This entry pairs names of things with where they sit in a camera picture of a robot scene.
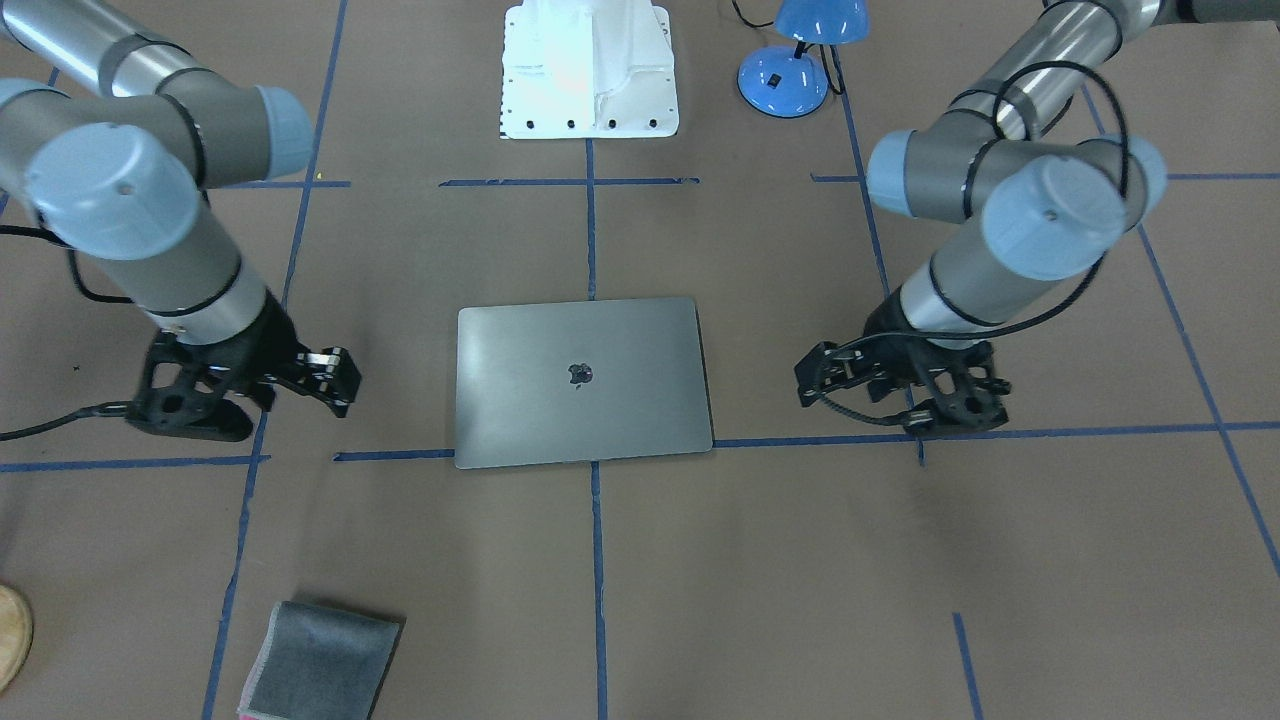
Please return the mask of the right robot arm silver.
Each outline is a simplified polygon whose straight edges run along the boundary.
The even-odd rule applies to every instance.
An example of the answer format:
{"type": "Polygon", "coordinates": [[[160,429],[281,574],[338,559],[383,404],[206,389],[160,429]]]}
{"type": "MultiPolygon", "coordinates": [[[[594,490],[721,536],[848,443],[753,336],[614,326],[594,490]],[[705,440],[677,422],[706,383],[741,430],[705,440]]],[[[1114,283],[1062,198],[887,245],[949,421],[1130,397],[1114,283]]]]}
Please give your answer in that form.
{"type": "Polygon", "coordinates": [[[307,167],[300,100],[234,85],[102,1],[5,1],[3,37],[90,91],[3,81],[3,190],[156,324],[128,421],[236,434],[247,418],[230,395],[270,409],[276,387],[344,416],[355,361],[300,342],[205,197],[307,167]]]}

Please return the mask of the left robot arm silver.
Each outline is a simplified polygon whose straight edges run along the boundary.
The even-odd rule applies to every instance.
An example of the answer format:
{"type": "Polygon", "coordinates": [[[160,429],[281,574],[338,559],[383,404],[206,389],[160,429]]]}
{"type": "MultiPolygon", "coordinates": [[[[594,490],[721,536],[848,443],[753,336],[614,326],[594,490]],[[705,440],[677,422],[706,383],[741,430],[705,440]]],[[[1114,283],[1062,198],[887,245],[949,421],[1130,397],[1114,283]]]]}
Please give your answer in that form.
{"type": "Polygon", "coordinates": [[[873,401],[922,387],[940,406],[997,405],[1009,388],[992,340],[1021,331],[1020,315],[1062,282],[1093,275],[1167,187],[1164,158],[1125,120],[1078,143],[1046,135],[1125,44],[1194,19],[1175,1],[1048,1],[931,127],[876,145],[870,200],[956,232],[868,318],[838,363],[850,386],[873,401]]]}

